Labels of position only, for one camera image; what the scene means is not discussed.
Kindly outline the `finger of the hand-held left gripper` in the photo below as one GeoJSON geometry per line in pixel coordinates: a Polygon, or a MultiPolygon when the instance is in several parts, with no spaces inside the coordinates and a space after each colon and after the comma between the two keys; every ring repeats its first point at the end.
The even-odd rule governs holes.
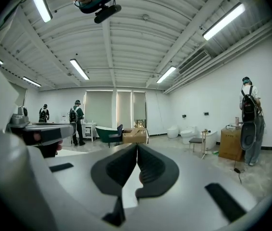
{"type": "Polygon", "coordinates": [[[60,141],[76,132],[75,125],[30,125],[24,128],[25,141],[60,141]]]}
{"type": "Polygon", "coordinates": [[[30,123],[29,126],[75,126],[74,123],[30,123]]]}

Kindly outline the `white vanity cabinet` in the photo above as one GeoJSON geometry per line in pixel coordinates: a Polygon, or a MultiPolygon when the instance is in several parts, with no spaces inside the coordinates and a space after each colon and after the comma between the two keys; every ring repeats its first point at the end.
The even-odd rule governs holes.
{"type": "Polygon", "coordinates": [[[82,124],[82,133],[84,139],[90,139],[92,142],[96,139],[96,123],[85,122],[82,124]]]}

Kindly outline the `wooden towel rack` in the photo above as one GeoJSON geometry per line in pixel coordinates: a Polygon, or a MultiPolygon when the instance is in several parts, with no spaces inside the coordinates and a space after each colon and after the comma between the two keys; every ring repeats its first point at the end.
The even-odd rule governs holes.
{"type": "Polygon", "coordinates": [[[206,136],[207,136],[207,134],[208,134],[207,129],[204,129],[201,132],[201,145],[202,145],[202,158],[201,159],[204,159],[204,157],[207,154],[207,149],[206,149],[206,136]]]}

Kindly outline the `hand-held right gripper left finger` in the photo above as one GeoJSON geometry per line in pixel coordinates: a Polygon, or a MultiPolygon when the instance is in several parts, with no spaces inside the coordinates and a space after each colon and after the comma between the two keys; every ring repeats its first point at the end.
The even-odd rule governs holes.
{"type": "Polygon", "coordinates": [[[102,219],[113,211],[117,198],[103,194],[90,172],[97,161],[127,147],[53,158],[43,158],[39,149],[28,147],[30,166],[55,231],[125,231],[102,219]]]}

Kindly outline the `person's left hand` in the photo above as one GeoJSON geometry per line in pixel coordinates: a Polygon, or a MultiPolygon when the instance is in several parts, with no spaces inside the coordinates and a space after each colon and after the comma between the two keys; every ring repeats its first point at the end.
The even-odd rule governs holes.
{"type": "Polygon", "coordinates": [[[47,146],[37,146],[37,148],[41,151],[44,158],[50,158],[58,154],[57,152],[62,149],[62,143],[63,141],[59,141],[47,146]]]}

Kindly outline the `white toilet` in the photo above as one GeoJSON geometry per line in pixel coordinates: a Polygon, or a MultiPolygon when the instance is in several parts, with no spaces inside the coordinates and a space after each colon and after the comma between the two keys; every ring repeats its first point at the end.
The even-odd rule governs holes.
{"type": "Polygon", "coordinates": [[[189,141],[197,136],[197,127],[189,126],[180,131],[183,144],[189,144],[189,141]]]}
{"type": "Polygon", "coordinates": [[[177,125],[171,126],[167,129],[167,136],[169,139],[177,138],[179,135],[179,127],[177,125]]]}

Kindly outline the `ceiling air conditioner vent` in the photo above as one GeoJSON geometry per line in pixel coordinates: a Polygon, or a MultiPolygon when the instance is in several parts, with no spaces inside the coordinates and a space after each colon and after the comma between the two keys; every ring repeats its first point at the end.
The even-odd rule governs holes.
{"type": "Polygon", "coordinates": [[[211,55],[206,50],[199,50],[178,67],[178,73],[182,75],[184,72],[192,69],[196,65],[205,63],[211,59],[211,55]]]}

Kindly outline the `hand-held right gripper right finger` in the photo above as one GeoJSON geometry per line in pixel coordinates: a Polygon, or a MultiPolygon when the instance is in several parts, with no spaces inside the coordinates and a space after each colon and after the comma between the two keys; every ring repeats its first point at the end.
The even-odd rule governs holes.
{"type": "Polygon", "coordinates": [[[214,231],[229,221],[206,191],[210,183],[220,184],[245,210],[257,199],[218,167],[190,152],[150,146],[172,159],[179,168],[174,186],[157,198],[146,198],[126,218],[124,231],[214,231]]]}

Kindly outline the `grey seat wooden stool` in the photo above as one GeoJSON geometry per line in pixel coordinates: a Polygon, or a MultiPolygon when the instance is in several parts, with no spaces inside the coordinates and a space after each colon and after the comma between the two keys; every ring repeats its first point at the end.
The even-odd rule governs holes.
{"type": "Polygon", "coordinates": [[[189,148],[191,148],[191,146],[193,146],[193,152],[195,151],[195,145],[196,144],[200,144],[201,147],[203,147],[203,144],[205,143],[205,139],[202,138],[192,138],[189,141],[189,148]]]}

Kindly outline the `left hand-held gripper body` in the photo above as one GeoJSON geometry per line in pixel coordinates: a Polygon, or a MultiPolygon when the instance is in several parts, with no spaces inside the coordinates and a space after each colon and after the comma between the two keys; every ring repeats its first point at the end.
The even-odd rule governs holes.
{"type": "MultiPolygon", "coordinates": [[[[7,124],[6,131],[11,132],[24,140],[23,130],[25,127],[29,126],[31,122],[29,121],[28,110],[24,106],[18,106],[17,113],[12,114],[9,123],[7,124]]],[[[39,145],[47,146],[59,141],[25,141],[26,145],[39,145]]]]}

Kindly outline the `open cardboard box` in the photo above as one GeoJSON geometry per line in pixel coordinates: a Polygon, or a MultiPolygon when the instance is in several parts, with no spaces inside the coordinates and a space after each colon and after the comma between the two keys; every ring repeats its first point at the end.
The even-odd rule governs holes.
{"type": "Polygon", "coordinates": [[[146,128],[129,128],[123,132],[123,143],[148,144],[149,135],[146,128]]]}

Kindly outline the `brown cardboard box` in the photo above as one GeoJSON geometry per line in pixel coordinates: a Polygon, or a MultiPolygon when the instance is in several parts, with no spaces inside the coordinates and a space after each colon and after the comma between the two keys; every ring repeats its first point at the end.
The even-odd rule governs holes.
{"type": "Polygon", "coordinates": [[[240,137],[241,129],[223,128],[221,130],[219,157],[242,161],[244,153],[240,146],[240,137]]]}

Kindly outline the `small white bathtub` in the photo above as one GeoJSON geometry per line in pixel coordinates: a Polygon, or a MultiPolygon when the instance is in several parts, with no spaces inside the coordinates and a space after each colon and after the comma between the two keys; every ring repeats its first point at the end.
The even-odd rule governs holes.
{"type": "Polygon", "coordinates": [[[204,133],[204,143],[205,143],[205,150],[211,150],[217,142],[217,131],[216,130],[207,130],[204,133]]]}

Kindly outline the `dark green bathtub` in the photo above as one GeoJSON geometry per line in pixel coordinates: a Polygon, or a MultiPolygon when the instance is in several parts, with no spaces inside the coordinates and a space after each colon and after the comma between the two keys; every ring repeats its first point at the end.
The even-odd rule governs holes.
{"type": "Polygon", "coordinates": [[[117,135],[118,134],[118,130],[116,128],[96,126],[96,132],[97,132],[100,140],[104,143],[113,143],[113,142],[118,141],[117,138],[110,137],[110,135],[117,135]]]}

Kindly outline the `grey window blind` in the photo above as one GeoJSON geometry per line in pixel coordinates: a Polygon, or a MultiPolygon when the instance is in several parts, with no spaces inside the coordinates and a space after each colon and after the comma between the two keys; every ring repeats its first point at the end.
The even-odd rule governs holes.
{"type": "Polygon", "coordinates": [[[116,122],[123,125],[123,129],[132,127],[131,92],[118,91],[116,96],[116,122]]]}
{"type": "Polygon", "coordinates": [[[85,121],[97,126],[112,127],[112,91],[87,91],[85,94],[85,121]]]}
{"type": "Polygon", "coordinates": [[[134,92],[134,121],[146,119],[146,93],[134,92]]]}

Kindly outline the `dark blue chair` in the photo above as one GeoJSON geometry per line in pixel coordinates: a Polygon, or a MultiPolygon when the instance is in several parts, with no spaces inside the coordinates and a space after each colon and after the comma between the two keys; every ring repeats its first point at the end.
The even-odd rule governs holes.
{"type": "Polygon", "coordinates": [[[119,125],[117,127],[117,133],[116,134],[109,135],[109,138],[110,138],[111,141],[108,142],[108,146],[110,147],[112,142],[116,142],[116,145],[119,145],[120,142],[123,140],[122,133],[123,133],[123,125],[121,124],[121,125],[119,125]]]}

